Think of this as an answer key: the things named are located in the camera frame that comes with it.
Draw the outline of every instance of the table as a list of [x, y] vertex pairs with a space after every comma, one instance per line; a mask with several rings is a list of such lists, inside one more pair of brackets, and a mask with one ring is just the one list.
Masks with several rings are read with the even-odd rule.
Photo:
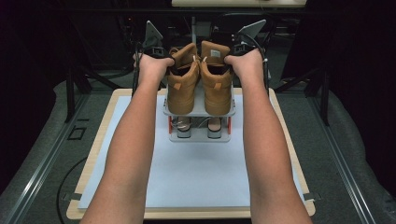
[[[81, 177], [78, 181], [75, 194], [82, 194], [92, 173], [93, 167], [96, 163], [100, 148], [104, 142], [105, 134], [112, 115], [115, 111], [116, 103], [121, 96], [131, 95], [131, 90], [115, 90], [111, 96], [106, 113], [103, 117], [102, 123], [99, 127], [98, 133], [93, 141], [92, 149], [90, 151], [87, 162], [82, 171]], [[165, 94], [166, 90], [159, 91], [159, 94]], [[241, 89], [234, 89], [234, 94], [242, 94]], [[273, 106], [276, 114], [279, 117], [284, 134], [287, 139], [287, 144], [290, 153], [291, 163], [297, 173], [300, 181], [303, 194], [309, 193], [308, 186], [306, 185], [303, 171], [295, 153], [293, 144], [290, 139], [288, 128], [285, 120], [283, 119], [279, 104], [277, 102], [275, 93], [270, 89], [270, 97], [273, 101]], [[79, 200], [72, 200], [67, 209], [66, 215], [71, 219], [81, 219], [85, 210], [78, 209]], [[310, 216], [315, 214], [315, 206], [312, 201], [305, 201], [305, 207]], [[249, 207], [202, 207], [202, 208], [147, 208], [145, 213], [146, 219], [195, 219], [195, 218], [249, 218]]]
[[173, 7], [305, 7], [306, 0], [172, 0]]

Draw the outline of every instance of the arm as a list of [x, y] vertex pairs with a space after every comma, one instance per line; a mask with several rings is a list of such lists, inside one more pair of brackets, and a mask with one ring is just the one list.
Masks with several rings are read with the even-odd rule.
[[114, 132], [105, 171], [81, 223], [142, 223], [154, 148], [157, 90], [173, 61], [143, 55], [139, 88]]
[[311, 223], [293, 182], [282, 127], [264, 88], [260, 53], [228, 56], [225, 62], [233, 66], [242, 85], [252, 222]]

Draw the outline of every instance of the sneaker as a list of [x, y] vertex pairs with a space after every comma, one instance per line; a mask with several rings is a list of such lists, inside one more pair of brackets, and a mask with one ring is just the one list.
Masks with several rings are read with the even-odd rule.
[[230, 48], [208, 41], [202, 42], [201, 79], [205, 91], [205, 110], [213, 116], [221, 116], [231, 109], [231, 86], [233, 76], [230, 69], [224, 71], [224, 58]]
[[194, 89], [199, 78], [199, 58], [196, 45], [191, 43], [183, 49], [171, 49], [177, 74], [168, 76], [168, 109], [175, 115], [189, 114], [194, 108]]

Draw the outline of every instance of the shoe rack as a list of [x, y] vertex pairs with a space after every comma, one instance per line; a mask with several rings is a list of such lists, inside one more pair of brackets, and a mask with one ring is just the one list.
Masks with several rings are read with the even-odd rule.
[[190, 114], [183, 115], [183, 117], [187, 117], [190, 119], [190, 129], [187, 132], [190, 132], [190, 137], [184, 137], [186, 134], [181, 133], [177, 129], [177, 117], [179, 115], [172, 114], [168, 109], [167, 104], [167, 93], [165, 94], [165, 100], [163, 103], [163, 113], [165, 116], [168, 116], [168, 127], [169, 127], [169, 139], [172, 142], [228, 142], [231, 140], [231, 130], [232, 130], [232, 116], [235, 114], [235, 103], [233, 99], [233, 85], [231, 87], [232, 100], [230, 111], [220, 116], [221, 129], [219, 132], [221, 133], [221, 137], [211, 138], [210, 135], [216, 135], [216, 133], [209, 133], [207, 128], [207, 122], [212, 115], [209, 115], [205, 110], [205, 91], [200, 80], [195, 87], [194, 91], [194, 108], [190, 112]]

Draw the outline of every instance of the boot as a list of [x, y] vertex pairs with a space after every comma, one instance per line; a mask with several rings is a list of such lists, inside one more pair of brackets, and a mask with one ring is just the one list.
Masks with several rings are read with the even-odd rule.
[[205, 110], [213, 116], [230, 112], [233, 76], [230, 69], [223, 72], [224, 58], [230, 48], [208, 41], [202, 42], [201, 79], [205, 91]]
[[172, 49], [177, 74], [168, 77], [168, 109], [175, 115], [189, 114], [194, 107], [194, 89], [199, 78], [199, 58], [196, 45], [191, 43], [181, 50]]

